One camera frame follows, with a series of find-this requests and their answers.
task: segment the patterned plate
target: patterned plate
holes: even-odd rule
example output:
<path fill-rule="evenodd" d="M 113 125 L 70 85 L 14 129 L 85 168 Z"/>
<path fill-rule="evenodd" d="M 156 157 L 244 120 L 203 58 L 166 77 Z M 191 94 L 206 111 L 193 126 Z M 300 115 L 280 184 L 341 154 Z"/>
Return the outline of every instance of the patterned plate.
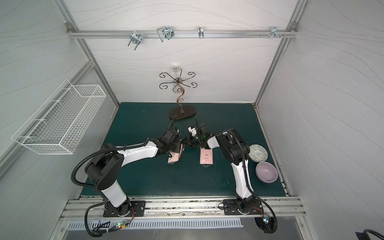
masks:
<path fill-rule="evenodd" d="M 264 162 L 268 158 L 268 153 L 266 149 L 260 145 L 253 144 L 249 146 L 249 149 L 250 149 L 249 157 L 254 162 Z"/>

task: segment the floor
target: floor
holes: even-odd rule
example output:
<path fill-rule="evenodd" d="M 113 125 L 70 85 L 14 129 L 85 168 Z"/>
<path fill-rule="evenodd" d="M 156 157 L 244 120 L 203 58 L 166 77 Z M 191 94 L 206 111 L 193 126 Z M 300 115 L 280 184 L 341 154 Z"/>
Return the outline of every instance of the floor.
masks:
<path fill-rule="evenodd" d="M 234 127 L 247 144 L 265 147 L 273 164 L 270 151 L 251 104 L 193 103 L 199 123 L 206 123 L 210 133 Z M 168 111 L 176 103 L 121 103 L 104 143 L 115 146 L 144 142 L 164 134 L 170 123 Z M 187 128 L 195 126 L 195 119 L 176 121 L 182 138 L 189 134 Z M 124 166 L 118 177 L 127 195 L 213 196 L 235 195 L 235 178 L 232 168 L 219 148 L 214 149 L 214 163 L 203 167 L 199 163 L 200 150 L 186 148 L 181 159 L 167 164 L 168 156 L 142 159 Z M 256 163 L 249 161 L 252 187 L 260 196 L 285 196 L 278 179 L 272 184 L 261 182 L 255 173 Z M 82 195 L 97 195 L 84 188 Z"/>
<path fill-rule="evenodd" d="M 242 228 L 215 228 L 215 229 L 146 229 L 146 230 L 119 230 L 106 233 L 101 239 L 105 240 L 302 240 L 302 236 L 295 217 L 279 217 L 278 228 L 273 234 L 264 234 L 257 228 L 252 217 L 242 218 Z M 64 240 L 93 239 L 84 230 L 67 231 Z"/>

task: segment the gray wall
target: gray wall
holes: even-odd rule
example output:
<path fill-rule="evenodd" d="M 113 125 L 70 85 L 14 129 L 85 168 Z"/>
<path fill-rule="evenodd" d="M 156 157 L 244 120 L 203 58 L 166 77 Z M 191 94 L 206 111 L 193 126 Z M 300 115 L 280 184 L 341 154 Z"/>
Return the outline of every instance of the gray wall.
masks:
<path fill-rule="evenodd" d="M 13 143 L 13 133 L 87 62 L 63 24 L 50 0 L 0 3 L 0 155 Z M 100 84 L 93 70 L 81 83 Z M 107 97 L 73 155 L 23 151 L 0 180 L 1 239 L 49 238 L 65 203 L 79 192 L 70 173 L 100 147 L 113 110 Z"/>
<path fill-rule="evenodd" d="M 315 239 L 384 233 L 383 12 L 310 0 L 259 105 Z"/>

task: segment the hanging rack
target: hanging rack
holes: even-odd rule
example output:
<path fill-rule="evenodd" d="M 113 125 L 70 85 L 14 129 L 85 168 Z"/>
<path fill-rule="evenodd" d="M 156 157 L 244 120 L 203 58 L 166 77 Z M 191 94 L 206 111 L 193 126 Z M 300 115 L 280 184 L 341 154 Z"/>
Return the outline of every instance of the hanging rack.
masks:
<path fill-rule="evenodd" d="M 189 88 L 196 88 L 197 87 L 197 83 L 195 82 L 191 82 L 191 86 L 187 85 L 187 84 L 184 84 L 183 82 L 186 81 L 186 80 L 189 80 L 191 78 L 193 78 L 194 76 L 196 76 L 196 74 L 194 72 L 188 72 L 188 75 L 191 76 L 187 79 L 181 79 L 181 74 L 183 72 L 183 70 L 181 70 L 180 67 L 172 67 L 172 71 L 174 72 L 178 72 L 180 70 L 180 75 L 176 78 L 172 77 L 171 75 L 169 75 L 169 73 L 160 73 L 159 77 L 161 78 L 165 78 L 166 75 L 170 76 L 173 81 L 171 82 L 163 82 L 163 83 L 160 83 L 159 84 L 159 88 L 160 89 L 167 89 L 168 88 L 168 84 L 169 83 L 174 83 L 175 86 L 172 88 L 172 91 L 174 93 L 177 93 L 177 94 L 181 94 L 177 100 L 176 100 L 176 103 L 180 106 L 179 108 L 174 108 L 172 110 L 169 111 L 169 117 L 170 118 L 173 118 L 174 116 L 176 116 L 175 120 L 179 120 L 179 119 L 183 119 L 183 118 L 187 118 L 187 117 L 190 117 L 192 115 L 195 114 L 196 110 L 193 106 L 183 106 L 181 105 L 181 103 L 184 101 L 183 99 L 183 96 L 184 96 L 184 93 L 185 93 L 185 89 L 181 86 L 181 85 L 184 85 L 186 87 L 189 87 Z"/>
<path fill-rule="evenodd" d="M 159 38 L 157 30 L 129 30 L 129 31 L 73 31 L 67 32 L 69 38 L 126 38 L 131 33 L 140 35 L 141 39 Z M 172 38 L 202 38 L 201 31 L 197 30 L 173 30 Z M 276 30 L 277 38 L 296 38 L 297 31 Z M 204 38 L 269 38 L 271 30 L 204 30 Z"/>

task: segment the purple bowl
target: purple bowl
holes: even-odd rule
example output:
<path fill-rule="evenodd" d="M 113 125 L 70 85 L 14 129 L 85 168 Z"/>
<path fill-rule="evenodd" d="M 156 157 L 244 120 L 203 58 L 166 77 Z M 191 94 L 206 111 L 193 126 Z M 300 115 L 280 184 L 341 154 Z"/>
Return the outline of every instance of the purple bowl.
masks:
<path fill-rule="evenodd" d="M 260 162 L 256 166 L 256 176 L 265 183 L 276 181 L 278 174 L 276 168 L 268 162 Z"/>

